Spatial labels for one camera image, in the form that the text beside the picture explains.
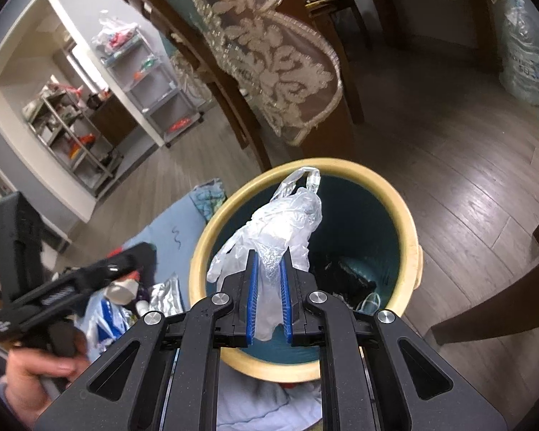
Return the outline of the person's left hand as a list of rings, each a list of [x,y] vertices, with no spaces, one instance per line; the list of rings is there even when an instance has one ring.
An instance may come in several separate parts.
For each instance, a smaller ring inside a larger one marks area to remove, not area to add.
[[[14,416],[33,429],[52,399],[41,385],[43,377],[61,377],[75,381],[90,365],[87,341],[82,331],[74,329],[75,356],[58,357],[41,349],[14,346],[9,350],[3,377],[4,399]]]

